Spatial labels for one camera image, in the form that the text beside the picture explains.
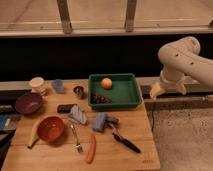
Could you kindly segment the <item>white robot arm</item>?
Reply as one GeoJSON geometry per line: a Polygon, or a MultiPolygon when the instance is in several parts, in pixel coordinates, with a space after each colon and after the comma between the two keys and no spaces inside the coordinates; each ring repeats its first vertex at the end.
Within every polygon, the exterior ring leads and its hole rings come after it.
{"type": "Polygon", "coordinates": [[[158,51],[163,69],[159,80],[151,86],[150,97],[155,100],[170,90],[185,95],[185,75],[213,88],[213,60],[201,57],[199,53],[200,43],[191,36],[163,45],[158,51]]]}

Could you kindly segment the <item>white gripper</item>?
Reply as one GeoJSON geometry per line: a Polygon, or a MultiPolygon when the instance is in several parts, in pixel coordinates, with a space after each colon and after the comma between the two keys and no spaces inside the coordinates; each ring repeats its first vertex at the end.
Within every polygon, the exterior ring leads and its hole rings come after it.
{"type": "Polygon", "coordinates": [[[165,71],[160,72],[160,84],[155,83],[150,90],[150,97],[155,100],[159,95],[165,93],[166,90],[176,89],[182,95],[186,95],[187,90],[184,86],[184,75],[177,73],[168,73],[165,71]]]}

